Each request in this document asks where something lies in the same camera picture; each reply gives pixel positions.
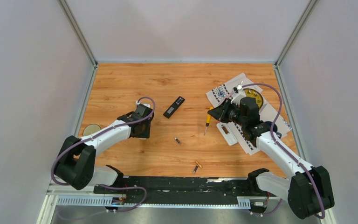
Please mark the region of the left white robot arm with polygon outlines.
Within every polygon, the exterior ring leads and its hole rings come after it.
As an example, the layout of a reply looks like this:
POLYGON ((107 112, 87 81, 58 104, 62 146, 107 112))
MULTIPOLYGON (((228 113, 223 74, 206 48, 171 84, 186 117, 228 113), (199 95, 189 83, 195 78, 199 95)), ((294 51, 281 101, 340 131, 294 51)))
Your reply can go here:
POLYGON ((113 194, 122 191, 119 171, 109 166, 95 165, 96 158, 111 146, 128 138, 150 137, 154 110, 138 104, 132 112, 118 117, 109 126, 81 138, 69 136, 53 163, 50 174, 58 185, 81 190, 86 186, 105 185, 113 194))

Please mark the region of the short white remote control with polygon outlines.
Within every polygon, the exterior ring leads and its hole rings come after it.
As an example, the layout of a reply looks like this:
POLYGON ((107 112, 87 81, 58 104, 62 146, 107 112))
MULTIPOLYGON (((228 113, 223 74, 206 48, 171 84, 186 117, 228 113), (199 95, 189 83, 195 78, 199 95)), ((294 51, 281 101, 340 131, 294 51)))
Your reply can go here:
POLYGON ((235 138, 233 133, 230 131, 230 129, 226 123, 219 122, 219 123, 217 123, 216 126, 217 126, 219 132, 221 133, 222 137, 224 138, 224 140, 226 141, 226 143, 229 146, 233 146, 238 143, 238 140, 235 138))

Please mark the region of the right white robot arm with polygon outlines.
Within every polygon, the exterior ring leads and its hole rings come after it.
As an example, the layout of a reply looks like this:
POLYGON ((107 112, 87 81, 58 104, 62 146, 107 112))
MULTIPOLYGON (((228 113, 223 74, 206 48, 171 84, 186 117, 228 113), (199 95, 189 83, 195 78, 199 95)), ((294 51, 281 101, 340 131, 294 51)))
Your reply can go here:
POLYGON ((266 168, 248 174, 247 189, 252 195, 266 191, 289 204, 300 219, 325 217, 325 211, 334 207, 330 174, 323 166, 313 166, 295 154, 277 135, 277 126, 271 121, 262 121, 254 98, 243 97, 238 104, 229 99, 210 109, 212 118, 221 123, 240 126, 243 136, 263 151, 285 173, 278 177, 266 168))

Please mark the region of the yellow handled screwdriver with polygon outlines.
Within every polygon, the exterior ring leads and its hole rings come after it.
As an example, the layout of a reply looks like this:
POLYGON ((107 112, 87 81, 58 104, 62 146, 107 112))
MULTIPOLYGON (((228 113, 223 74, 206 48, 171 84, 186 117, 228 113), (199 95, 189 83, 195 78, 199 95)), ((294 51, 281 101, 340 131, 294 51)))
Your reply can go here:
POLYGON ((207 112, 207 119, 206 119, 204 136, 206 136, 207 129, 208 129, 209 125, 210 125, 211 119, 212 119, 212 116, 209 114, 209 112, 207 112))

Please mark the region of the black remote control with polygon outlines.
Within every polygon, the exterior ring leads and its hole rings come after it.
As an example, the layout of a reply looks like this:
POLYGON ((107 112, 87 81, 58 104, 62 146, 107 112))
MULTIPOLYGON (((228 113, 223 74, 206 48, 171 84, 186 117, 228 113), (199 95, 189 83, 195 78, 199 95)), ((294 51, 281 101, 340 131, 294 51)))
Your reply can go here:
POLYGON ((163 116, 169 119, 176 111, 177 109, 183 104, 185 99, 181 96, 179 96, 163 113, 163 116))

